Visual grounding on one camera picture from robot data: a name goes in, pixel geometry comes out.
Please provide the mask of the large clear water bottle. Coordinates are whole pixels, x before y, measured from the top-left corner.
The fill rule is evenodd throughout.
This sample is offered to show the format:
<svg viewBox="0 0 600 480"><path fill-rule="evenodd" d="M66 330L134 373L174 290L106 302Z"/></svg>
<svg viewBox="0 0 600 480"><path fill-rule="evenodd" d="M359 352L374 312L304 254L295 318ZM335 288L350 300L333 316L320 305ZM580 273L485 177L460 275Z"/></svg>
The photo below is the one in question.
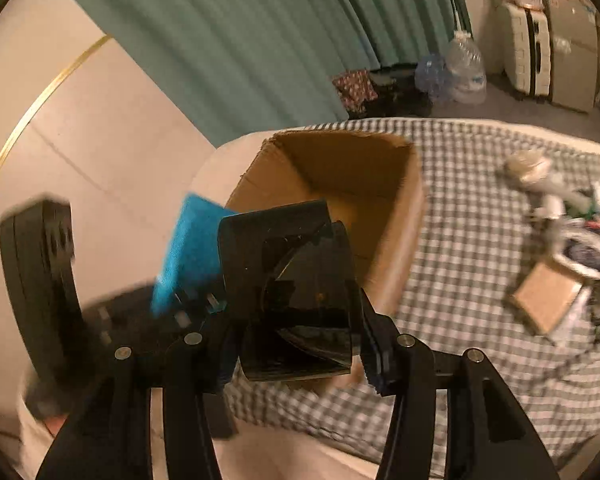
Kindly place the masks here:
<svg viewBox="0 0 600 480"><path fill-rule="evenodd" d="M486 69L480 49L469 32L454 32L444 60L451 77L449 92L453 100L468 105L482 104L486 100Z"/></svg>

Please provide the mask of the patterned dark bag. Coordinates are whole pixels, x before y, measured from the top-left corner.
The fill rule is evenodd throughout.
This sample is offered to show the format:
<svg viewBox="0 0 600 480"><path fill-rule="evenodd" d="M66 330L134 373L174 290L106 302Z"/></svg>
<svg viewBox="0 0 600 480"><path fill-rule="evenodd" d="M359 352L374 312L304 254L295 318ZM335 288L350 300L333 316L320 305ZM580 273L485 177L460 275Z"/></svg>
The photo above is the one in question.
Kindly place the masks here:
<svg viewBox="0 0 600 480"><path fill-rule="evenodd" d="M363 117L367 109L378 99L368 70L348 70L332 77L340 102L352 117Z"/></svg>

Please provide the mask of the brown cardboard box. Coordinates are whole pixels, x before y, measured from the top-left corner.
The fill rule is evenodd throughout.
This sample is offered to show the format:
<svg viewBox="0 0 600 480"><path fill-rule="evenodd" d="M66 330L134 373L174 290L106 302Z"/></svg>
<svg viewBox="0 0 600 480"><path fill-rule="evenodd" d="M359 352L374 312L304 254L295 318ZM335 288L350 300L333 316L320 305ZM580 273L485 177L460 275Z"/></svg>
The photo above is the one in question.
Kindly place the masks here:
<svg viewBox="0 0 600 480"><path fill-rule="evenodd" d="M358 290L352 298L354 346L361 359L362 296L393 320L415 255L426 197L414 145L392 134L287 131L265 140L227 205L234 214L322 200L347 231Z"/></svg>

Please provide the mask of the white cylinder bottle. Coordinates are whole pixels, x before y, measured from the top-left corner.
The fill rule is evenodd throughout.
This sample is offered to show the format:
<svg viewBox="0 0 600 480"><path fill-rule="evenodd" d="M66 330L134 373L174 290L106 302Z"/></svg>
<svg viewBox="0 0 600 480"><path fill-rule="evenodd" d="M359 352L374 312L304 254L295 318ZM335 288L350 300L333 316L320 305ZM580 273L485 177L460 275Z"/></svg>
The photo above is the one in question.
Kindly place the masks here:
<svg viewBox="0 0 600 480"><path fill-rule="evenodd" d="M533 211L532 218L536 221L555 221L566 215L564 201L557 195L543 194L540 206Z"/></svg>

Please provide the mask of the blue water bottle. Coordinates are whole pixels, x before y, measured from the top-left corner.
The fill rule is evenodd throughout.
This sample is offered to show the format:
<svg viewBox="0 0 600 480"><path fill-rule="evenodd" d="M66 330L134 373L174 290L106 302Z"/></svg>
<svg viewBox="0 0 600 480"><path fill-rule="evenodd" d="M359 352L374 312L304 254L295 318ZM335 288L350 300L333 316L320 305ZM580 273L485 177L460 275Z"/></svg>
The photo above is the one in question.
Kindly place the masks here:
<svg viewBox="0 0 600 480"><path fill-rule="evenodd" d="M440 54L425 55L416 66L414 79L416 88L427 93L431 101L448 102L451 99L451 75Z"/></svg>

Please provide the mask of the cream ribbed suitcase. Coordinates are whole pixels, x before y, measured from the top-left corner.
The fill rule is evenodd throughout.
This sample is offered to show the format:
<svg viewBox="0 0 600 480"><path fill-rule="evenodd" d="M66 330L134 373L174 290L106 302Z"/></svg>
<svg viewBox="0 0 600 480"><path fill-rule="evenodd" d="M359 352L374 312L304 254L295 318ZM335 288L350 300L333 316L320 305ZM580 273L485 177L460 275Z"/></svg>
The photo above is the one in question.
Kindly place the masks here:
<svg viewBox="0 0 600 480"><path fill-rule="evenodd" d="M509 82L527 96L546 98L552 79L552 47L545 13L501 1L496 6L496 17Z"/></svg>

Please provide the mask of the small grey fridge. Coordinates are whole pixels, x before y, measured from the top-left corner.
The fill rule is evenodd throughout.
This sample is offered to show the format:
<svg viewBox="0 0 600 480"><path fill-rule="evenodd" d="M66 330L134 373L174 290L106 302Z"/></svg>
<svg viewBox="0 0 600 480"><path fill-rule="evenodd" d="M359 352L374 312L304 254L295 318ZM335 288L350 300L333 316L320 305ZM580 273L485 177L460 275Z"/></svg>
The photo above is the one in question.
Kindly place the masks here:
<svg viewBox="0 0 600 480"><path fill-rule="evenodd" d="M595 15L578 0L546 0L552 38L552 102L589 113L597 84Z"/></svg>

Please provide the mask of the small brown cardboard packet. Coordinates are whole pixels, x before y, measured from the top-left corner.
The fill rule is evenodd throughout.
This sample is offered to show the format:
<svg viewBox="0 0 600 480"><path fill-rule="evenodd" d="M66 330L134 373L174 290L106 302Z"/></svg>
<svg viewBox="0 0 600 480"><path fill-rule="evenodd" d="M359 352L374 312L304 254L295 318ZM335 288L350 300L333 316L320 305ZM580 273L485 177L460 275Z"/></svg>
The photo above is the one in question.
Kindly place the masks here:
<svg viewBox="0 0 600 480"><path fill-rule="evenodd" d="M540 335L546 335L566 315L583 283L583 278L577 273L543 259L535 263L514 291L512 301L533 329Z"/></svg>

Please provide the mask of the shiny black plastic pouch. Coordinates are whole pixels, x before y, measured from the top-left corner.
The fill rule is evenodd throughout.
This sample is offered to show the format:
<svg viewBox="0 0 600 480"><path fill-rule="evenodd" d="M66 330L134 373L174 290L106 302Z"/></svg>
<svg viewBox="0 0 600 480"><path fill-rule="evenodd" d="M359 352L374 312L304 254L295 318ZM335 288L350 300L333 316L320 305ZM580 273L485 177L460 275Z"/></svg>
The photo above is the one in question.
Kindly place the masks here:
<svg viewBox="0 0 600 480"><path fill-rule="evenodd" d="M347 231L322 200L233 214L218 247L228 313L244 328L238 359L252 382L346 374L358 290Z"/></svg>

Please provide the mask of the checkered bed sheet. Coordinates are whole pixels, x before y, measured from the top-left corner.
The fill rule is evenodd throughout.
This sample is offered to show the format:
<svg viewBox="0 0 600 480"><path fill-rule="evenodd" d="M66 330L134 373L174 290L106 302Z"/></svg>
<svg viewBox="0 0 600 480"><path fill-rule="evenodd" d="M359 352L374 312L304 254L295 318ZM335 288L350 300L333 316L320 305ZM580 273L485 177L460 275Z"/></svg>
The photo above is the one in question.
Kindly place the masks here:
<svg viewBox="0 0 600 480"><path fill-rule="evenodd" d="M498 122L365 119L299 131L392 134L416 148L426 206L396 313L399 330L434 350L484 352L557 467L600 436L600 326L581 312L561 341L534 333L510 300L544 252L529 195L506 158L543 152L568 188L600 183L600 145L581 146Z"/></svg>

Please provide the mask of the cream plush toy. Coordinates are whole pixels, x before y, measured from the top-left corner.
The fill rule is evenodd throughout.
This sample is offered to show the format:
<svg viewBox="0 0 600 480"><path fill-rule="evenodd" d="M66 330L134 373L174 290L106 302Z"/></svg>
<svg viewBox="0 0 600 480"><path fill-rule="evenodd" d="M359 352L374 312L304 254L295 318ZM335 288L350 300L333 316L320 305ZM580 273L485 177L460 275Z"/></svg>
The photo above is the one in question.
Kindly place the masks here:
<svg viewBox="0 0 600 480"><path fill-rule="evenodd" d="M565 184L553 162L541 151L518 151L506 158L507 173L523 188L538 193L554 193Z"/></svg>

